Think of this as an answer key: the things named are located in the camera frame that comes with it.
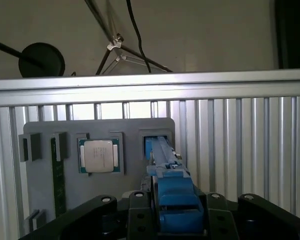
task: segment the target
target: black panel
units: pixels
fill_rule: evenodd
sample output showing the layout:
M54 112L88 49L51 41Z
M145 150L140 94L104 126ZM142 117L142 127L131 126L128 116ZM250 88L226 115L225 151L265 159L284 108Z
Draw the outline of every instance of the black panel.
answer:
M300 0L276 0L275 21L280 69L300 69Z

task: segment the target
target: white wall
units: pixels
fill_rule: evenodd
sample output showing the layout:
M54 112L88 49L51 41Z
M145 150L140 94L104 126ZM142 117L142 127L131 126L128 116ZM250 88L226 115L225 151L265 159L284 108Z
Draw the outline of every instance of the white wall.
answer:
M138 50L125 0L97 0L125 44ZM272 0L132 0L147 57L175 72L268 70L276 66ZM93 75L108 44L84 0L0 0L0 42L22 50L57 47L65 75ZM146 73L119 66L116 74ZM18 60L0 52L0 79L20 78Z

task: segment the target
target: blue clamp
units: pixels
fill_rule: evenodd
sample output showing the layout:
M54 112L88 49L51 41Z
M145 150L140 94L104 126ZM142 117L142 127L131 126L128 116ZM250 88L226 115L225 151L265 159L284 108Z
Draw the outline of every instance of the blue clamp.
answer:
M202 233L204 208L189 171L178 161L164 137L147 140L151 142L150 152L155 162L147 167L147 173L157 178L160 231Z

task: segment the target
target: aluminum frame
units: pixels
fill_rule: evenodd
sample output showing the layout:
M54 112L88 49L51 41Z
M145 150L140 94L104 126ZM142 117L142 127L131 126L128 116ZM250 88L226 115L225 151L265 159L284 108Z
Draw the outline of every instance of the aluminum frame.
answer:
M139 102L150 112L132 112ZM23 125L75 120L76 104L107 118L108 103L118 103L107 111L119 118L173 118L176 149L203 190L232 200L253 191L300 216L300 70L0 80L0 239L22 235L29 214L16 138Z

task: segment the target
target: metal tripod stand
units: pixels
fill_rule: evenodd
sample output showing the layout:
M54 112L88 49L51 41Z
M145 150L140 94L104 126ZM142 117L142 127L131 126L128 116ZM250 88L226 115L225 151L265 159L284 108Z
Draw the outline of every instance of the metal tripod stand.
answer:
M117 33L116 36L113 36L108 28L108 26L106 25L106 21L104 20L102 14L100 13L98 6L96 5L94 0L84 0L86 5L89 7L91 13L93 14L94 18L96 19L96 21L98 22L98 24L100 25L102 31L104 32L106 38L109 40L109 44L106 47L106 51L105 54L102 58L102 61L95 73L95 75L101 75L104 74L107 70L112 71L116 65L120 62L120 61L127 61L127 62L131 62L134 64L139 64L139 65L144 65L141 62L144 62L143 57L140 53L132 50L131 48L123 45L123 41L124 38ZM126 51L127 53L135 56L129 56L129 55L125 55L122 53L123 51ZM106 64L106 61L110 55L110 53L112 51L115 51L117 57L110 63L110 65L103 71L103 68ZM146 60L148 61L149 64L152 64L153 66L155 66L157 69L160 69L164 72L172 72L172 70L170 70L169 68L167 68L166 66L163 66L149 58L146 58Z

